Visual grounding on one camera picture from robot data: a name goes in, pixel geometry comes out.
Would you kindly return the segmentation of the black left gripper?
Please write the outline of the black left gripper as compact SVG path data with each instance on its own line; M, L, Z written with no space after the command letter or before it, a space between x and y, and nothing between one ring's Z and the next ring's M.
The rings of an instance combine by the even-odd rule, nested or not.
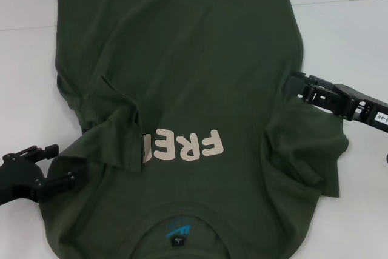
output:
M74 188L74 173L45 180L41 168L36 165L37 161L53 159L58 155L57 144L45 148L31 146L18 153L4 155L1 165L1 205L17 199L37 203Z

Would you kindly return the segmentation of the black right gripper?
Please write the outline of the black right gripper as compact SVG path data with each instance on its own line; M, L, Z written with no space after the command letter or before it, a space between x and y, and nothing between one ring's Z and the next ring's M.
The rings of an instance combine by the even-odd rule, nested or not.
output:
M298 94L305 103L336 108L333 113L348 121L357 121L387 133L387 103L346 86L303 72L291 72L287 92Z

